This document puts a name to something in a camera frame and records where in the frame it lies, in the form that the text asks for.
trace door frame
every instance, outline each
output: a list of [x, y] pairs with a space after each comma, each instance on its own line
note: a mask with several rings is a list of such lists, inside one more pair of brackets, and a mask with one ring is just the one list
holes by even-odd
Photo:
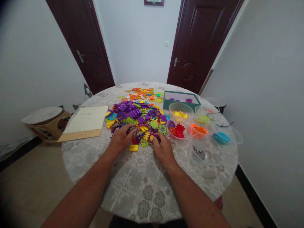
[[[174, 39], [174, 44], [173, 44], [173, 50], [172, 50], [172, 55], [171, 55], [171, 61], [170, 61], [170, 67], [169, 67], [169, 73], [168, 73], [168, 78], [167, 78], [167, 84], [169, 83], [170, 79], [171, 79], [171, 74], [172, 74], [172, 71], [173, 71], [173, 67], [174, 67], [174, 60], [175, 60], [175, 56], [176, 56], [176, 49], [177, 49], [177, 44], [178, 44], [178, 38], [179, 38], [179, 35], [180, 35], [180, 31], [181, 31], [181, 23], [183, 21], [183, 16], [184, 16], [184, 13], [185, 13], [185, 6], [186, 6], [186, 1], [189, 1], [189, 0], [181, 0], [181, 3], [180, 3], [180, 13], [178, 15], [178, 21], [177, 21], [177, 28], [176, 28], [176, 33], [175, 33], [175, 39]], [[210, 64], [210, 68], [209, 68], [209, 72], [211, 70], [211, 67], [227, 37], [227, 34], [238, 14], [238, 12], [240, 11], [240, 8], [241, 6], [243, 5], [244, 3], [244, 0], [240, 0], [239, 3], [237, 4], [232, 16], [231, 16], [231, 19], [227, 25], [227, 28], [221, 38], [221, 41], [216, 49], [216, 54], [214, 55], [214, 57], [212, 58], [212, 61], [211, 61], [211, 64]]]
[[[69, 48], [70, 48], [70, 50], [71, 50], [71, 52], [72, 52], [72, 54], [73, 54], [75, 60], [76, 60], [76, 62], [77, 62], [78, 66], [79, 66], [79, 68], [80, 68], [80, 70], [81, 70], [81, 73], [82, 73], [84, 79], [86, 79], [85, 76], [84, 76], [84, 72], [83, 72], [82, 69], [81, 69], [82, 66], [81, 66], [81, 61], [80, 61], [80, 59], [79, 59], [79, 56], [78, 56], [78, 54], [75, 52], [75, 50], [72, 48], [72, 47], [73, 47], [73, 46], [72, 46], [73, 40], [67, 35], [67, 33], [66, 33], [66, 31], [65, 31], [64, 29], [61, 29], [61, 28], [62, 28], [62, 25], [60, 25], [60, 24], [58, 23], [58, 21], [57, 21], [57, 16], [54, 15], [54, 12], [55, 12], [55, 11], [52, 10], [52, 7], [53, 7], [52, 4], [49, 4], [49, 3], [48, 3], [49, 0], [45, 0], [45, 1], [47, 2], [47, 5], [49, 6], [49, 8], [50, 8], [50, 10], [51, 10], [51, 12], [52, 12], [52, 14], [53, 14], [53, 16], [54, 16], [54, 18], [55, 18], [55, 21], [57, 22], [57, 24], [58, 24], [58, 26], [59, 26], [59, 28], [60, 28], [60, 30], [61, 30], [61, 32], [62, 32], [64, 38], [65, 38], [65, 40], [66, 40], [66, 42], [67, 42], [67, 44], [68, 44], [68, 46], [69, 46]], [[115, 85], [115, 82], [114, 82], [114, 79], [113, 79], [113, 75], [112, 75], [112, 71], [111, 71], [111, 67], [110, 67], [110, 63], [109, 63], [109, 59], [108, 59], [108, 55], [107, 55], [107, 51], [106, 51], [105, 44], [104, 44], [104, 41], [103, 41], [103, 38], [102, 38], [102, 34], [101, 34], [101, 31], [100, 31], [100, 25], [99, 25], [99, 23], [98, 23], [98, 18], [97, 18], [97, 15], [96, 15], [95, 6], [94, 6], [94, 3], [93, 3], [92, 0], [87, 0], [87, 1], [88, 1], [88, 4], [89, 4], [90, 8], [91, 8], [91, 12], [92, 12], [93, 18], [94, 18], [94, 23], [95, 23], [95, 26], [96, 26], [96, 29], [97, 29], [97, 32], [98, 32], [98, 36], [95, 36], [95, 39], [100, 40], [101, 48], [102, 48], [102, 51], [104, 52], [104, 56], [105, 56], [105, 61], [106, 61], [107, 67], [108, 67], [108, 69], [109, 69], [110, 79], [111, 79], [111, 82], [113, 83], [113, 85]]]

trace door handle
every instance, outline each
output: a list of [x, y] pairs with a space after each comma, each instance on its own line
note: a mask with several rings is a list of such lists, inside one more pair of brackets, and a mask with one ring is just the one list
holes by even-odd
[[177, 61], [177, 57], [175, 58], [175, 60], [174, 60], [174, 66], [176, 67], [176, 63], [178, 63], [178, 62], [180, 62], [180, 61]]
[[82, 63], [84, 63], [82, 57], [84, 57], [85, 55], [80, 54], [80, 52], [79, 52], [78, 50], [76, 50], [76, 52], [77, 52], [77, 54], [78, 54], [78, 57], [79, 57], [80, 61], [81, 61]]

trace baseboard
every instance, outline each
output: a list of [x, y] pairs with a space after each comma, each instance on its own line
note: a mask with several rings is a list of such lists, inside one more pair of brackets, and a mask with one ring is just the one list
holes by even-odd
[[248, 196], [257, 216], [259, 217], [261, 223], [264, 227], [275, 227], [277, 228], [275, 222], [271, 218], [270, 214], [268, 213], [267, 209], [265, 208], [264, 204], [260, 200], [259, 196], [255, 192], [254, 188], [250, 184], [248, 178], [246, 177], [245, 173], [243, 172], [240, 165], [237, 165], [237, 170], [235, 171], [235, 175], [237, 176], [238, 180], [240, 181], [246, 195]]
[[28, 141], [26, 144], [21, 146], [15, 153], [13, 153], [10, 157], [0, 162], [0, 172], [6, 169], [8, 166], [13, 164], [19, 158], [30, 152], [36, 146], [42, 143], [42, 140], [39, 137], [35, 137], [32, 140]]

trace wooden board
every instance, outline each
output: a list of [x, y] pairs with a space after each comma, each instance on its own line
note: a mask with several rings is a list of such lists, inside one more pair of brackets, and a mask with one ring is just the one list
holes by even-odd
[[57, 142], [65, 142], [65, 141], [71, 141], [71, 140], [76, 140], [76, 139], [98, 137], [100, 135], [100, 132], [101, 132], [101, 129], [65, 133], [65, 134], [62, 134], [62, 136], [58, 139]]

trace brown door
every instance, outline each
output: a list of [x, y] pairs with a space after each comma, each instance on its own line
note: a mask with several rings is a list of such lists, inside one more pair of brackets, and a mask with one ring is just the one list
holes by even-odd
[[182, 0], [168, 84], [199, 93], [243, 0]]
[[114, 86], [92, 0], [46, 0], [93, 94]]

